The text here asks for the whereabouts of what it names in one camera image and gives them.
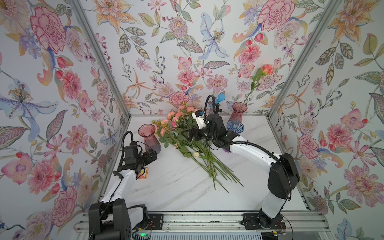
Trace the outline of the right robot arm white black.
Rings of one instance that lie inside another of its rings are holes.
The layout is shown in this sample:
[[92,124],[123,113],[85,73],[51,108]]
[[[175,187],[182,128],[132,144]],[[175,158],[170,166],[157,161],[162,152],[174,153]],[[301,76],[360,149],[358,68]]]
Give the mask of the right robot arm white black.
[[224,124],[219,115],[206,116],[202,111],[192,113],[192,118],[197,126],[182,132],[188,140],[211,141],[219,149],[250,160],[269,175],[269,193],[259,210],[256,223],[263,229],[270,229],[282,217],[281,210],[290,201],[292,191],[300,181],[294,158],[288,153],[274,154],[241,137],[244,126],[239,121]]

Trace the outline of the smoky pink glass vase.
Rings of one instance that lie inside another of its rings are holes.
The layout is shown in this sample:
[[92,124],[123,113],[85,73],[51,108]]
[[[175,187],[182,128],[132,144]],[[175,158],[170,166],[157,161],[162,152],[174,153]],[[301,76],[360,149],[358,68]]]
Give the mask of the smoky pink glass vase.
[[150,149],[155,151],[157,154],[161,151],[161,145],[156,138],[156,127],[152,124],[144,124],[138,129],[138,133],[144,138],[145,149],[148,152]]

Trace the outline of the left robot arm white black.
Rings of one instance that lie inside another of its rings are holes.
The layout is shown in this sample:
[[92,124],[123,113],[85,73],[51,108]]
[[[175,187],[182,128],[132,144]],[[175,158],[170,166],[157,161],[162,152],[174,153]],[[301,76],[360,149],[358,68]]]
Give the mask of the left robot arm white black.
[[89,208],[89,240],[136,240],[140,231],[153,227],[146,205],[128,207],[126,199],[145,166],[157,159],[157,152],[136,142],[122,147],[119,165],[113,171],[118,181],[102,200]]

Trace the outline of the single red pink rose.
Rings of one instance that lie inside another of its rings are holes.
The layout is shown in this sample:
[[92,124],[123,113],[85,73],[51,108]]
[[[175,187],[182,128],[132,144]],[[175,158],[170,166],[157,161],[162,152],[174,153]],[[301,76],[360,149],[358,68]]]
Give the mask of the single red pink rose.
[[254,76],[251,76],[251,88],[250,92],[246,94],[246,98],[244,100],[244,104],[248,104],[248,102],[251,100],[252,94],[257,90],[257,88],[260,86],[261,78],[264,76],[267,76],[271,74],[274,71],[274,68],[272,65],[264,65],[256,71]]

